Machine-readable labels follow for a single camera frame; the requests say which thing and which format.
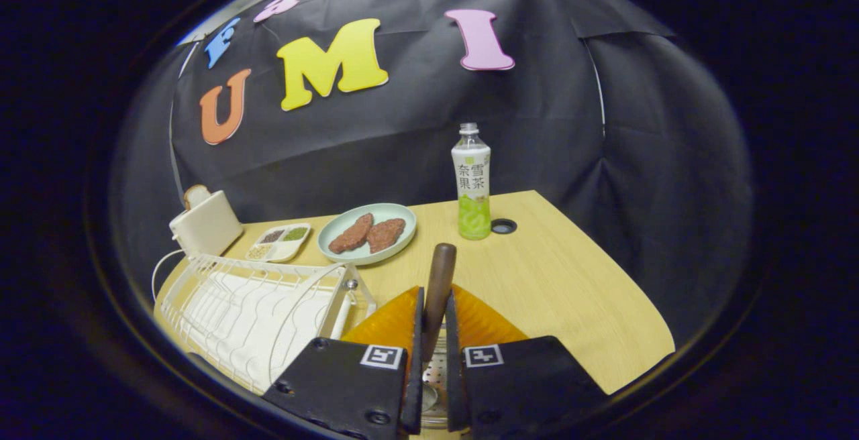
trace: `letter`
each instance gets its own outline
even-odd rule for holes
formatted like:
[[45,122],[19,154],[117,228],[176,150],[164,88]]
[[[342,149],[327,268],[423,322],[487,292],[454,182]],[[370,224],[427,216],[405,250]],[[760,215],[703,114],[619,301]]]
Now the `letter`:
[[280,14],[294,8],[295,4],[298,4],[298,0],[273,0],[266,4],[266,9],[263,9],[260,14],[254,18],[254,22],[266,21],[266,19],[273,15]]
[[283,59],[286,73],[286,97],[280,104],[283,111],[303,107],[313,98],[313,93],[304,88],[302,76],[322,97],[330,95],[341,64],[343,77],[337,84],[340,91],[349,93],[387,83],[387,71],[378,67],[373,42],[375,28],[380,24],[378,19],[349,22],[334,36],[327,52],[308,37],[280,48],[277,58]]
[[504,54],[498,37],[492,30],[495,15],[488,10],[452,9],[445,12],[456,21],[466,43],[466,55],[460,64],[467,70],[509,70],[515,65],[513,58]]
[[212,69],[212,66],[217,63],[218,59],[221,58],[223,52],[227,51],[227,48],[230,47],[230,38],[233,37],[233,33],[236,30],[233,30],[233,25],[236,25],[236,22],[239,22],[240,18],[237,17],[234,20],[230,21],[230,24],[227,24],[220,33],[215,36],[215,39],[212,39],[212,42],[206,46],[206,52],[209,53],[209,70]]
[[211,146],[216,146],[232,137],[242,124],[242,116],[245,113],[245,79],[251,74],[251,70],[241,70],[227,80],[230,87],[230,116],[227,121],[220,125],[217,122],[217,97],[221,94],[223,86],[215,86],[200,98],[202,116],[200,125],[203,130],[203,140]]

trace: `plate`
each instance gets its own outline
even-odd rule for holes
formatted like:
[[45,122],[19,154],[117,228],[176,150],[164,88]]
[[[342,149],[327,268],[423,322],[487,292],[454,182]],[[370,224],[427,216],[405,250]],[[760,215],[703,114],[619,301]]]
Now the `plate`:
[[[289,241],[283,239],[289,232],[300,227],[306,229],[304,235],[297,239],[290,239]],[[287,260],[295,257],[298,248],[301,247],[301,244],[303,244],[309,234],[309,223],[291,223],[289,225],[272,227],[260,234],[254,245],[248,248],[248,251],[245,253],[245,259],[256,260],[256,262],[287,262]]]
[[[399,238],[393,245],[375,254],[370,253],[370,245],[368,243],[356,248],[356,250],[343,251],[342,254],[332,253],[328,248],[328,244],[337,238],[338,235],[343,234],[344,230],[349,229],[359,217],[366,213],[373,214],[374,224],[382,223],[392,218],[401,218],[405,220],[405,229],[403,229],[402,234],[399,235]],[[417,217],[415,217],[412,211],[402,205],[363,205],[363,207],[352,209],[347,211],[347,213],[337,216],[334,220],[326,224],[319,232],[319,235],[317,235],[316,244],[319,246],[319,250],[322,251],[323,256],[328,257],[333,262],[352,262],[356,266],[364,266],[379,262],[380,260],[386,260],[393,256],[393,254],[403,250],[406,245],[409,245],[411,238],[415,236],[415,230],[417,230]]]

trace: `seeds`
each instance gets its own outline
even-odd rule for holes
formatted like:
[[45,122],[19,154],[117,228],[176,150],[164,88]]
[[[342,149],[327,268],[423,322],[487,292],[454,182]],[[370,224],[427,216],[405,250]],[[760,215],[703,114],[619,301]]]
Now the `seeds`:
[[248,259],[259,260],[266,257],[268,251],[271,250],[271,244],[258,244],[251,247],[248,251]]
[[282,230],[275,230],[274,232],[271,232],[269,235],[266,235],[266,237],[264,237],[262,239],[262,241],[260,241],[260,244],[268,244],[269,242],[274,242],[277,240],[277,238],[280,237],[281,234],[283,234]]
[[304,236],[305,232],[307,232],[307,227],[292,229],[289,234],[283,236],[282,241],[297,241]]

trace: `bottle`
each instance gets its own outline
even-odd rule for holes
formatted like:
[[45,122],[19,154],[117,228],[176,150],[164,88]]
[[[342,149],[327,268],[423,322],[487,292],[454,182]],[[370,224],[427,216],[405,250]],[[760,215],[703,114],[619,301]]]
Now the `bottle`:
[[460,141],[450,150],[459,190],[460,235],[476,241],[489,235],[489,156],[491,149],[478,137],[476,123],[460,125]]

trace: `light wood tabletop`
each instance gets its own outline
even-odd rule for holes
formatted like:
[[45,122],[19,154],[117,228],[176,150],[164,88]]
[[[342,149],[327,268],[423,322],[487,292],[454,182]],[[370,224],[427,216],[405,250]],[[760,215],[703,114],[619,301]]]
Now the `light wood tabletop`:
[[[480,241],[460,237],[456,201],[409,209],[417,217],[412,242],[384,262],[358,267],[378,305],[414,285],[426,287],[433,249],[439,242],[448,242],[458,250],[454,284],[475,294],[529,337],[558,338],[607,394],[674,352],[668,326],[638,285],[534,190],[492,196],[492,217],[512,219],[518,228]],[[316,246],[316,234],[334,217],[243,224],[244,234],[223,256],[242,259],[264,230],[306,222],[312,225],[311,235],[289,263],[331,264]],[[156,316],[165,291],[186,265],[187,260],[182,260],[160,289]],[[427,431],[426,437],[441,438],[444,433]]]

